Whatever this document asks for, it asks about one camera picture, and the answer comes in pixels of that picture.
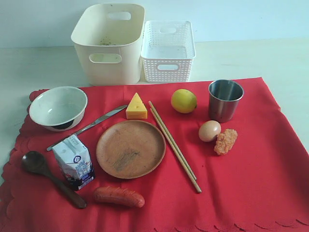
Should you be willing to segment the white perforated plastic basket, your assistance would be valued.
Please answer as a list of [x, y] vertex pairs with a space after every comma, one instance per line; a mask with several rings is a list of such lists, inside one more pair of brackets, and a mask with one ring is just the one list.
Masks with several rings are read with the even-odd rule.
[[191, 22], [146, 21], [140, 55], [147, 82], [189, 81], [196, 57]]

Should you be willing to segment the lower wooden chopstick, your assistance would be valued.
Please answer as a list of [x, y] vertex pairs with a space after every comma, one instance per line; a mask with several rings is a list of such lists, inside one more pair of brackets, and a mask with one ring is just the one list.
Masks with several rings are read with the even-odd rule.
[[197, 184], [196, 180], [193, 178], [193, 176], [191, 175], [189, 169], [187, 168], [187, 166], [185, 165], [183, 159], [181, 158], [181, 156], [179, 155], [178, 151], [176, 150], [176, 147], [173, 145], [171, 139], [168, 137], [167, 133], [165, 132], [162, 124], [159, 122], [159, 118], [155, 115], [154, 111], [152, 109], [150, 109], [151, 113], [153, 114], [156, 122], [158, 123], [160, 129], [163, 132], [163, 135], [165, 136], [165, 138], [167, 139], [169, 145], [171, 146], [176, 158], [178, 159], [179, 163], [181, 164], [182, 168], [184, 169], [184, 171], [186, 172], [187, 176], [189, 177], [191, 183], [193, 184], [194, 188], [196, 189], [197, 193], [201, 193], [202, 190], [200, 189], [199, 185]]

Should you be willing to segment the yellow cheese wedge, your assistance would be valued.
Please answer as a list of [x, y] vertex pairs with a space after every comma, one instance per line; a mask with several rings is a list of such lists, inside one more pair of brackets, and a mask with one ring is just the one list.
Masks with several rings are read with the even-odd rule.
[[128, 120], [141, 120], [148, 118], [148, 111], [138, 93], [134, 94], [128, 107], [126, 108], [126, 118]]

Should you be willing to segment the cream plastic bin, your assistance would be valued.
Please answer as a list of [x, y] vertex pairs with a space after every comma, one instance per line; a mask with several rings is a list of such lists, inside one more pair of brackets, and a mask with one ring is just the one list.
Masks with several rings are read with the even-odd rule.
[[140, 80], [144, 15], [144, 8], [132, 3], [100, 3], [83, 12], [71, 40], [91, 85]]

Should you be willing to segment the white milk carton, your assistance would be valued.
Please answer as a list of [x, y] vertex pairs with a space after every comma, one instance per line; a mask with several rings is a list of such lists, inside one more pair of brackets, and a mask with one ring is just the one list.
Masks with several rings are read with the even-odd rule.
[[52, 147], [55, 159], [69, 186], [78, 191], [95, 178], [87, 147], [72, 135]]

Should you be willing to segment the dark wooden spoon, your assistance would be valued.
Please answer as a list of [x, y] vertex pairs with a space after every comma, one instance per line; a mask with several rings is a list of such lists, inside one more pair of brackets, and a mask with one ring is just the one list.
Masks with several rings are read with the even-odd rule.
[[76, 208], [86, 208], [86, 201], [52, 174], [45, 157], [41, 153], [37, 151], [26, 153], [22, 157], [22, 167], [30, 173], [43, 175], [49, 178]]

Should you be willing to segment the red tablecloth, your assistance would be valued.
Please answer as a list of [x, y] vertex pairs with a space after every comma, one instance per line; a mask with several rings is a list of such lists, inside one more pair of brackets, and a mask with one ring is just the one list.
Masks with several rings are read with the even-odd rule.
[[[193, 169], [202, 190], [196, 193], [170, 148], [146, 176], [120, 180], [93, 161], [96, 178], [80, 190], [87, 208], [77, 209], [47, 178], [25, 172], [22, 156], [41, 152], [57, 177], [62, 173], [46, 148], [65, 137], [29, 116], [20, 129], [0, 188], [3, 232], [306, 232], [309, 229], [309, 156], [262, 78], [241, 79], [244, 89], [232, 120], [232, 149], [217, 156], [212, 143], [198, 137], [208, 120], [208, 82], [86, 87], [88, 106], [79, 127], [127, 104], [135, 93], [151, 101]], [[172, 94], [187, 89], [197, 97], [194, 111], [171, 105]], [[143, 207], [98, 203], [99, 187], [120, 187], [141, 194]]]

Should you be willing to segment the silver table knife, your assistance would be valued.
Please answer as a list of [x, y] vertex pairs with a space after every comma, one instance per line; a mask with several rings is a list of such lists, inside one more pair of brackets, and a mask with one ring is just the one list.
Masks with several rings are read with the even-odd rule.
[[54, 146], [57, 145], [58, 143], [62, 142], [63, 140], [69, 138], [69, 137], [72, 136], [72, 135], [78, 136], [78, 135], [81, 134], [82, 132], [84, 132], [84, 131], [86, 131], [86, 130], [88, 130], [88, 129], [94, 127], [94, 126], [96, 126], [97, 124], [99, 124], [99, 123], [101, 123], [102, 121], [104, 121], [104, 120], [106, 120], [106, 119], [112, 117], [113, 115], [119, 113], [120, 111], [126, 109], [127, 107], [128, 107], [128, 105], [121, 105], [121, 106], [119, 106], [119, 107], [117, 107], [117, 108], [115, 108], [115, 109], [113, 109], [113, 110], [107, 112], [106, 114], [104, 114], [104, 115], [102, 115], [101, 117], [97, 118], [95, 121], [93, 121], [93, 122], [90, 123], [89, 125], [85, 126], [84, 128], [82, 128], [82, 129], [80, 129], [80, 130], [74, 132], [73, 134], [70, 134], [70, 135], [68, 135], [68, 136], [66, 136], [66, 137], [64, 137], [64, 138], [62, 138], [62, 139], [60, 139], [59, 141], [57, 141], [57, 142], [55, 142], [55, 143], [53, 143], [52, 145], [50, 145], [49, 147], [47, 147], [46, 150], [47, 150], [48, 152], [51, 151], [51, 150], [52, 150], [52, 147], [54, 147]]

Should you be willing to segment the stainless steel cup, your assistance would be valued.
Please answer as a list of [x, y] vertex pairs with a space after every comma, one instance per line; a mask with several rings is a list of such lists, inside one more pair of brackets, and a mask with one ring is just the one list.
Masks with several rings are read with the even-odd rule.
[[242, 86], [233, 80], [220, 79], [211, 82], [208, 90], [210, 119], [219, 123], [231, 120], [244, 95]]

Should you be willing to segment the wooden chopstick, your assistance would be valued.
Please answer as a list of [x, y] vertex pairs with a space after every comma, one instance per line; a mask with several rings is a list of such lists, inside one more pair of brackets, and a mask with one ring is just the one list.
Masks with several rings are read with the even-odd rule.
[[165, 138], [167, 139], [169, 145], [171, 146], [176, 158], [178, 159], [179, 163], [181, 164], [182, 168], [184, 169], [184, 171], [186, 172], [187, 176], [189, 177], [191, 183], [193, 184], [194, 188], [196, 189], [197, 193], [201, 193], [202, 190], [200, 189], [199, 185], [197, 184], [196, 180], [193, 178], [193, 176], [191, 175], [189, 169], [187, 168], [187, 166], [185, 165], [183, 159], [181, 158], [181, 156], [179, 155], [178, 151], [176, 150], [176, 147], [173, 145], [171, 139], [168, 137], [167, 133], [165, 132], [162, 124], [159, 122], [159, 118], [155, 115], [154, 111], [152, 109], [150, 109], [151, 113], [153, 114], [156, 122], [158, 123], [160, 129], [163, 132], [163, 135], [165, 136]]
[[166, 127], [165, 123], [163, 122], [162, 118], [160, 117], [159, 113], [155, 109], [153, 103], [151, 101], [148, 101], [148, 103], [149, 103], [152, 111], [154, 112], [156, 118], [159, 120], [160, 125], [163, 126], [163, 130], [166, 132], [168, 138], [171, 140], [172, 144], [176, 148], [177, 153], [180, 155], [181, 159], [183, 160], [183, 162], [186, 165], [187, 169], [189, 170], [190, 174], [192, 175], [192, 177], [195, 180], [197, 180], [197, 177], [195, 176], [193, 170], [191, 169], [190, 165], [188, 164], [187, 160], [185, 159], [184, 155], [182, 154], [181, 150], [179, 149], [178, 145], [176, 144], [176, 142], [175, 142], [174, 138], [172, 137], [171, 133], [167, 129], [167, 127]]

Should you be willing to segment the upper wooden chopstick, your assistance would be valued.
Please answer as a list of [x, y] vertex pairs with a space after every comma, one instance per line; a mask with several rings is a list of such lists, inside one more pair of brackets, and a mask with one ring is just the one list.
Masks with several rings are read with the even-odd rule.
[[175, 142], [174, 138], [172, 137], [171, 133], [167, 129], [167, 127], [166, 127], [165, 123], [163, 122], [162, 118], [160, 117], [159, 113], [155, 109], [153, 103], [151, 101], [148, 101], [148, 103], [149, 103], [152, 111], [154, 112], [156, 118], [159, 120], [160, 125], [163, 126], [163, 130], [166, 132], [168, 138], [171, 140], [172, 144], [176, 148], [177, 153], [180, 155], [181, 159], [183, 160], [183, 162], [186, 165], [187, 169], [189, 170], [190, 174], [192, 175], [192, 177], [195, 180], [197, 180], [197, 177], [195, 176], [193, 170], [191, 169], [190, 165], [188, 164], [187, 160], [185, 159], [184, 155], [182, 154], [181, 150], [179, 149], [178, 145], [176, 144], [176, 142]]

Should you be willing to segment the red sausage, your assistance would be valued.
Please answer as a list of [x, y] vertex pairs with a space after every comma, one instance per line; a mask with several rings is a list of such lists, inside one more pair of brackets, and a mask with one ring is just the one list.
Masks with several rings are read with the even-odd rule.
[[93, 197], [98, 203], [113, 203], [138, 208], [145, 204], [145, 199], [141, 194], [120, 187], [99, 187], [94, 190]]

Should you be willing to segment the yellow lemon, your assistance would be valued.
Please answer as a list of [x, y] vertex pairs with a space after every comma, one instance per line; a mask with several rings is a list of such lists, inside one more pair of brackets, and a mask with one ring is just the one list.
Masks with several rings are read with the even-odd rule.
[[187, 114], [196, 109], [197, 97], [187, 89], [178, 89], [172, 94], [171, 105], [177, 112]]

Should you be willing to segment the fried chicken nugget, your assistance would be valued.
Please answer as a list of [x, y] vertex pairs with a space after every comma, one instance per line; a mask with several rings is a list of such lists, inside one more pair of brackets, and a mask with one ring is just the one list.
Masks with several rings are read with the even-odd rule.
[[225, 155], [236, 142], [238, 133], [234, 129], [226, 129], [217, 135], [214, 151], [217, 155]]

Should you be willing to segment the white ceramic bowl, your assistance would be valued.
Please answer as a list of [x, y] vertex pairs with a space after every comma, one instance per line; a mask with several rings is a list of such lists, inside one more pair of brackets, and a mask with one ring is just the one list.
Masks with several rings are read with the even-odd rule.
[[66, 131], [81, 122], [87, 103], [87, 95], [81, 89], [56, 87], [35, 98], [29, 116], [50, 131]]

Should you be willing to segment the brown egg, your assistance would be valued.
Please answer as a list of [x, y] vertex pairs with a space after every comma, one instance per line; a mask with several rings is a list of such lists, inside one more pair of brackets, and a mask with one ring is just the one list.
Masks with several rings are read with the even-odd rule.
[[219, 133], [221, 133], [220, 123], [215, 120], [209, 120], [201, 125], [198, 136], [204, 142], [211, 142]]

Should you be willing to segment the brown wooden plate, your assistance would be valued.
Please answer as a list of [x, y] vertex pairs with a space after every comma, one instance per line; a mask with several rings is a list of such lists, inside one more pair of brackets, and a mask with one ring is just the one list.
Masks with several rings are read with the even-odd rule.
[[114, 124], [101, 135], [96, 157], [107, 174], [133, 179], [152, 172], [165, 151], [165, 138], [156, 126], [142, 120], [127, 120]]

